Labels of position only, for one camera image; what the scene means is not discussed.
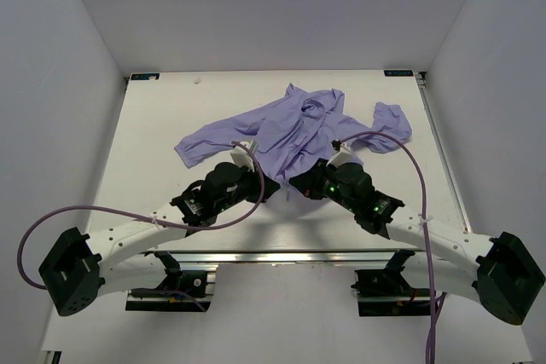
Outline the lavender purple jacket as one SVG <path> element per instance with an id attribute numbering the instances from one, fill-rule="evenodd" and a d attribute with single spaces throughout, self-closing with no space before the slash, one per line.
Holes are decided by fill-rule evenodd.
<path id="1" fill-rule="evenodd" d="M 231 149 L 232 142 L 254 141 L 255 157 L 269 179 L 287 185 L 307 172 L 318 159 L 329 159 L 333 140 L 359 133 L 374 153 L 389 153 L 406 143 L 413 131 L 399 105 L 375 104 L 370 126 L 344 114 L 345 94 L 337 89 L 307 92 L 290 84 L 285 95 L 262 107 L 207 124 L 185 136 L 174 150 L 192 168 L 211 156 Z"/>

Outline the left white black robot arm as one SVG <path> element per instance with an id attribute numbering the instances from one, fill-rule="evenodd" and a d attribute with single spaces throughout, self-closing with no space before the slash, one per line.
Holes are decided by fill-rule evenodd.
<path id="1" fill-rule="evenodd" d="M 158 247 L 219 229 L 218 216 L 241 202 L 263 204 L 279 186 L 264 174 L 257 151 L 254 141 L 236 142 L 229 162 L 150 215 L 128 213 L 129 222 L 91 233 L 62 232 L 38 268 L 56 313 L 75 315 L 100 296 L 126 291 L 179 294 L 201 309 L 203 287 L 193 290 L 176 259 Z"/>

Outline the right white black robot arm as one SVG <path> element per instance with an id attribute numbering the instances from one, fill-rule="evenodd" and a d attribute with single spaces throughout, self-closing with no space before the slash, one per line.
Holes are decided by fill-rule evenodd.
<path id="1" fill-rule="evenodd" d="M 340 144 L 331 159 L 319 159 L 289 182 L 308 199 L 340 205 L 366 232 L 411 247 L 398 251 L 387 265 L 391 292 L 403 295 L 430 286 L 473 300 L 500 321 L 523 324 L 545 275 L 519 237 L 470 233 L 424 217 L 376 189 L 351 156 L 351 149 Z"/>

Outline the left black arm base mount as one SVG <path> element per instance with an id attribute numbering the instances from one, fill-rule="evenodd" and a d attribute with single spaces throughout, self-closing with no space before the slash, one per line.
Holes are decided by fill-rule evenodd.
<path id="1" fill-rule="evenodd" d="M 135 288 L 128 292 L 126 311 L 206 313 L 210 308 L 216 270 L 184 268 L 166 251 L 148 251 L 161 263 L 166 277 L 153 289 Z"/>

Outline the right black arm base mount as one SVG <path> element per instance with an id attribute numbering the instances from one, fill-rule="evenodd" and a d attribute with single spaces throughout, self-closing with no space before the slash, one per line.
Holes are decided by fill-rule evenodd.
<path id="1" fill-rule="evenodd" d="M 414 287 L 403 278 L 404 264 L 414 251 L 394 253 L 381 269 L 359 269 L 351 289 L 356 293 L 360 317 L 417 317 L 430 315 L 427 284 Z"/>

